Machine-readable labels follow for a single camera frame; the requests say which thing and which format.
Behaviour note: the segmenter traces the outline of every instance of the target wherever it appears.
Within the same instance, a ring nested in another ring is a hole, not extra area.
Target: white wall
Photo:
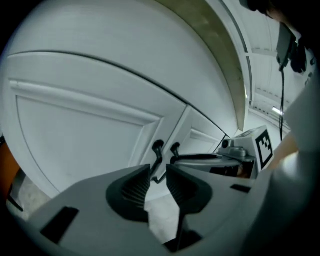
[[[267,127],[268,132],[269,132],[269,136],[271,139],[271,143],[272,143],[272,148],[273,148],[273,150],[275,150],[281,142],[279,128],[275,127],[272,123],[270,123],[266,119],[254,114],[254,113],[251,113],[251,112],[248,113],[247,119],[244,123],[244,131],[238,130],[234,136],[238,136],[248,130],[258,128],[261,126]]]

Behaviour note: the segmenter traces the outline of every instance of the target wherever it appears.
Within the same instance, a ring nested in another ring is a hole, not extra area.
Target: ceiling
[[[280,25],[257,11],[252,12],[243,8],[239,0],[220,1],[223,1],[225,7],[229,9],[245,44],[244,51],[249,60],[248,68],[251,69],[251,85],[246,85],[249,111],[279,127],[279,115],[272,109],[273,107],[280,109],[282,95],[282,76],[276,60]],[[311,54],[307,54],[307,57],[312,59]],[[304,89],[313,68],[308,66],[307,72],[303,75],[294,73],[290,63],[284,69],[284,110]],[[289,131],[286,123],[283,130]]]

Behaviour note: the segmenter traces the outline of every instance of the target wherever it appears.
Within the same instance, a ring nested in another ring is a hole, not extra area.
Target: person
[[[305,47],[311,49],[315,58],[318,59],[320,42],[318,37],[314,36],[317,32],[314,29],[318,25],[317,15],[319,15],[316,3],[311,0],[304,0],[303,2],[292,0],[240,0],[240,4],[253,12],[259,11],[261,14],[299,32]],[[275,169],[284,158],[297,151],[298,147],[294,135],[290,132],[274,151],[274,159],[267,169]]]

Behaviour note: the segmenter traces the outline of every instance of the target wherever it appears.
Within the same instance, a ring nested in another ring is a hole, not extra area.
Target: orange object
[[[11,154],[7,143],[4,143],[0,147],[0,200],[7,200],[10,186],[19,169],[20,167]]]

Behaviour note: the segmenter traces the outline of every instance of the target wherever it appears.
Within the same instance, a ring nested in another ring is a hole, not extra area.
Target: white cabinet door
[[[1,124],[26,174],[53,197],[90,177],[153,164],[186,105],[105,62],[60,53],[8,57]]]
[[[211,154],[219,146],[224,136],[224,132],[214,123],[188,106],[163,149],[163,163],[157,170],[156,176],[158,179],[162,177],[166,164],[169,164],[174,156],[170,151],[173,144],[180,143],[178,149],[180,155]]]

